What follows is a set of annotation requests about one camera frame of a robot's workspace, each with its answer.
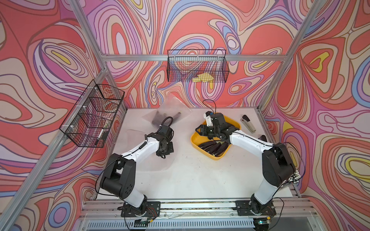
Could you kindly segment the clear zip-top plastic bag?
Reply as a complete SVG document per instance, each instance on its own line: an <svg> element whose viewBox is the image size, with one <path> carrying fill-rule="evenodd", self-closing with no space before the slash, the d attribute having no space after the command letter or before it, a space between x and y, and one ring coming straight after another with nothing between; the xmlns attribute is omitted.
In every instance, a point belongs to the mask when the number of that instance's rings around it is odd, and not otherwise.
<svg viewBox="0 0 370 231"><path fill-rule="evenodd" d="M160 113L166 113L167 117L169 116L172 117L176 113L181 112L182 113L181 119L184 119L185 117L191 114L191 110L179 98L177 98L173 94L170 94L167 97L167 99L160 105L158 109L155 109L154 111L144 115L143 119L151 123L156 111L159 111Z"/></svg>

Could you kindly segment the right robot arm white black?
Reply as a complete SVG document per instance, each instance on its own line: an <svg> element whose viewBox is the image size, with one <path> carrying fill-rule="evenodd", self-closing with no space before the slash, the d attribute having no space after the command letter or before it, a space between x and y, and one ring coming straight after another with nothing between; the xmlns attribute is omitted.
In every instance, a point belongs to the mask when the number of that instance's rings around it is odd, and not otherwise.
<svg viewBox="0 0 370 231"><path fill-rule="evenodd" d="M238 146L261 158L264 179L251 196L249 210L252 214L262 214L281 187L287 183L297 183L301 178L285 144L254 138L226 122L222 113L208 111L204 118L206 124L196 128L200 136L210 140L218 138L222 145Z"/></svg>

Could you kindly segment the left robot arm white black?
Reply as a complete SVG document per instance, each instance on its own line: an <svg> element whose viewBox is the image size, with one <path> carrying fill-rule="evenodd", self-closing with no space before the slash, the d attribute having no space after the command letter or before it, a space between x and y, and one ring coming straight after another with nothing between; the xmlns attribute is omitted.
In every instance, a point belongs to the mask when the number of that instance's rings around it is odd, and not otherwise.
<svg viewBox="0 0 370 231"><path fill-rule="evenodd" d="M143 142L123 154L112 154L101 174L100 188L118 197L140 214L146 212L147 197L135 188L136 166L151 154L165 159L174 152L174 131L161 125L156 132L145 135Z"/></svg>

